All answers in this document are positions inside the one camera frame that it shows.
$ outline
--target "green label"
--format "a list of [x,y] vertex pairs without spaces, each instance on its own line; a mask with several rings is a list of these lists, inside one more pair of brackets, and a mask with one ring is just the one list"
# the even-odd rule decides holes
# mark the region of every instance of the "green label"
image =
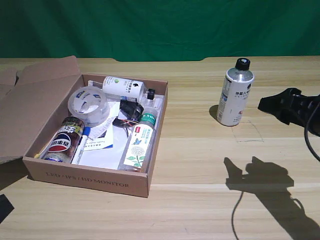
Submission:
[[145,121],[151,123],[153,126],[156,124],[156,118],[151,113],[144,113],[140,121]]

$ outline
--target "pepsi can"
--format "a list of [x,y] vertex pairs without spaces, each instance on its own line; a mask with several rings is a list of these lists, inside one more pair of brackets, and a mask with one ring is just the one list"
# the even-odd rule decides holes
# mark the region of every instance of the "pepsi can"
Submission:
[[85,124],[77,117],[66,117],[52,140],[43,159],[71,163],[81,139]]

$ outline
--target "bottle cap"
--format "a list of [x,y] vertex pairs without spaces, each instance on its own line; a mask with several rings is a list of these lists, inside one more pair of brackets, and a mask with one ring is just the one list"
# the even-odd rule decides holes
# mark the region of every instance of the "bottle cap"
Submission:
[[238,70],[246,71],[249,70],[250,60],[244,57],[238,58],[235,64],[235,68]]
[[147,96],[146,98],[149,99],[149,100],[153,100],[155,98],[155,94],[156,94],[156,91],[152,88],[149,88],[148,91],[147,91]]

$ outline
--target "paper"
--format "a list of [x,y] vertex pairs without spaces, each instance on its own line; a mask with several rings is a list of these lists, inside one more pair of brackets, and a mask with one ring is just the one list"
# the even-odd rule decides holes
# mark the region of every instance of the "paper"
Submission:
[[109,128],[96,140],[88,139],[86,141],[84,151],[112,148],[113,144],[114,144],[114,131],[113,131],[113,126],[110,125]]
[[120,100],[107,98],[107,102],[109,105],[110,113],[107,119],[98,126],[91,128],[90,134],[88,136],[89,141],[95,141],[99,138],[107,129],[112,126],[113,121],[119,114],[120,109]]
[[118,169],[118,165],[127,143],[127,133],[121,127],[113,128],[113,147],[84,151],[79,165],[104,169]]

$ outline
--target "blue marker cap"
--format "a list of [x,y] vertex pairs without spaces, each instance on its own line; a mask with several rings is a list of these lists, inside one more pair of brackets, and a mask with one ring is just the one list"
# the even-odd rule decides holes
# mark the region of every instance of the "blue marker cap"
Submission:
[[85,126],[84,129],[83,129],[83,134],[82,135],[89,136],[90,130],[91,130],[91,128],[89,126]]

